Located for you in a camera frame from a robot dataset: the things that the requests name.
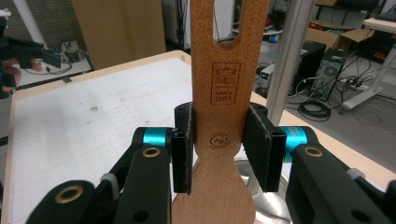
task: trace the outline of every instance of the wooden board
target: wooden board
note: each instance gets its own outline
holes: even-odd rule
[[[94,69],[165,53],[161,1],[72,3]]]
[[[255,207],[233,157],[241,147],[268,1],[245,1],[229,44],[212,37],[213,2],[191,1],[195,150],[192,194],[178,194],[173,223],[253,223]]]

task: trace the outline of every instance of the black cable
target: black cable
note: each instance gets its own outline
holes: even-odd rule
[[[347,89],[350,86],[350,80],[348,80],[347,82],[344,83],[343,89],[340,90],[341,92],[341,103],[344,102],[344,93],[347,93]]]
[[[57,44],[57,45],[55,46],[55,48],[52,50],[52,53],[53,53],[53,52],[59,52],[59,51],[61,51],[62,43],[63,43],[63,41],[62,41],[61,43]]]
[[[364,78],[361,79],[361,81],[358,81],[355,86],[359,87],[359,86],[361,86],[363,84],[363,82],[368,82],[368,81],[373,80],[373,79],[374,79],[373,76],[364,77]]]
[[[328,120],[332,114],[332,110],[325,104],[319,101],[306,101],[298,106],[298,112],[306,119],[324,122]]]
[[[365,54],[367,52],[367,50],[369,50],[369,48],[373,45],[373,42],[374,42],[373,39],[371,39],[370,43],[367,45],[367,47],[364,49],[364,51],[360,55],[358,55],[358,57],[356,59],[354,59],[352,62],[350,62],[347,66],[343,67],[343,69],[341,70],[340,73],[344,72],[350,65],[352,65],[354,62],[356,62],[363,54]]]
[[[358,72],[358,73],[357,73],[357,74],[358,74],[358,77],[357,77],[357,78],[359,78],[359,76],[360,76],[360,75],[359,75],[359,74],[360,74],[360,72],[359,72],[359,67],[360,67],[360,65],[361,65],[361,64],[359,64],[359,60],[357,60],[357,61],[356,61],[356,71]]]
[[[63,60],[62,63],[67,63],[69,66],[66,67],[63,70],[56,71],[56,72],[48,71],[47,73],[35,73],[35,72],[29,71],[28,69],[24,69],[24,71],[29,73],[29,74],[32,74],[32,75],[61,75],[61,74],[65,73],[65,72],[70,71],[72,69],[72,67],[73,67],[73,65],[70,62],[66,61],[66,60]]]
[[[395,11],[396,10],[396,5],[393,5],[393,7],[391,7],[389,10],[388,10],[388,12],[392,12],[392,11]]]
[[[66,44],[66,42],[63,42],[64,47],[66,48],[66,53],[72,51],[71,48]]]
[[[362,77],[367,71],[370,70],[370,68],[371,68],[371,59],[369,59],[369,67],[366,70],[364,70],[364,72],[361,73],[361,75],[359,77]]]
[[[392,100],[392,101],[396,101],[396,99],[392,98],[392,97],[388,97],[388,96],[384,96],[384,95],[380,95],[380,94],[377,94],[376,96],[379,96],[379,97],[382,97],[382,98],[386,98],[386,99],[389,99],[389,100]]]
[[[374,72],[379,72],[379,71],[381,71],[382,69],[388,68],[388,67],[392,64],[393,60],[395,60],[395,58],[396,58],[396,55],[393,56],[393,58],[390,60],[390,62],[389,62],[389,64],[388,64],[387,66],[378,68],[378,69],[373,70],[373,71],[371,71],[371,72],[368,72],[368,73],[366,73],[366,75],[367,75],[367,74],[370,74],[370,73],[374,73]]]
[[[341,103],[341,104],[339,104],[339,105],[335,105],[335,106],[332,107],[332,109],[338,108],[338,107],[340,107],[342,104],[343,104],[343,103]]]
[[[298,89],[297,89],[298,84],[297,84],[297,86],[296,86],[296,94],[301,95],[301,92],[303,92],[305,90],[308,90],[308,92],[312,92],[313,91],[311,93],[312,96],[314,96],[314,94],[317,94],[319,90],[321,90],[321,92],[324,93],[325,92],[324,88],[327,87],[331,82],[333,82],[336,79],[336,77],[332,77],[331,79],[327,80],[326,82],[323,82],[323,81],[320,82],[320,87],[318,86],[318,83],[317,83],[319,79],[320,79],[319,77],[314,78],[314,82],[311,84],[311,86],[305,87],[305,89],[302,90],[302,91],[298,91]]]
[[[185,33],[185,14],[183,8],[183,3],[181,0],[176,0],[176,20],[177,20],[177,44],[179,48],[184,49],[184,33]]]

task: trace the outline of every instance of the white table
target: white table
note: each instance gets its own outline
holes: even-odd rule
[[[371,18],[369,20],[365,20],[363,22],[363,24],[366,27],[371,28],[373,30],[378,30],[378,31],[383,31],[383,32],[388,32],[388,33],[393,33],[393,34],[396,33],[396,22],[380,21],[380,20]],[[390,50],[390,53],[388,54],[387,59],[382,64],[381,70],[379,70],[378,74],[376,74],[374,81],[371,84],[371,86],[369,87],[369,89],[367,91],[364,91],[364,92],[356,95],[355,97],[343,102],[341,104],[341,107],[343,107],[346,110],[350,110],[350,109],[354,108],[355,106],[363,103],[364,101],[366,101],[366,100],[372,98],[373,96],[377,95],[378,93],[380,93],[383,90],[383,88],[380,86],[382,83],[382,79],[385,77],[385,74],[388,72],[389,66],[392,63],[392,61],[395,59],[395,57],[396,57],[396,45],[394,45],[392,47],[392,49]]]
[[[64,42],[65,44],[62,44],[61,46],[61,55],[64,55],[65,52],[75,52],[80,50],[78,48],[77,41],[67,41]],[[72,76],[75,74],[81,74],[81,73],[86,73],[91,70],[90,63],[88,62],[88,59],[83,55],[82,58],[80,58],[80,61],[77,63],[71,63],[72,67],[70,70],[65,71],[68,67],[68,63],[62,63],[61,68],[53,67],[51,65],[46,65],[45,63],[42,63],[41,66],[43,67],[43,70],[41,72],[34,71],[32,69],[27,69],[27,70],[21,70],[22,71],[22,76],[21,76],[21,82],[19,86],[23,87],[26,85],[31,85],[59,77],[67,77],[67,76]],[[46,67],[49,67],[49,71],[51,73],[61,73],[59,75],[53,75],[49,74],[49,72],[46,70]]]

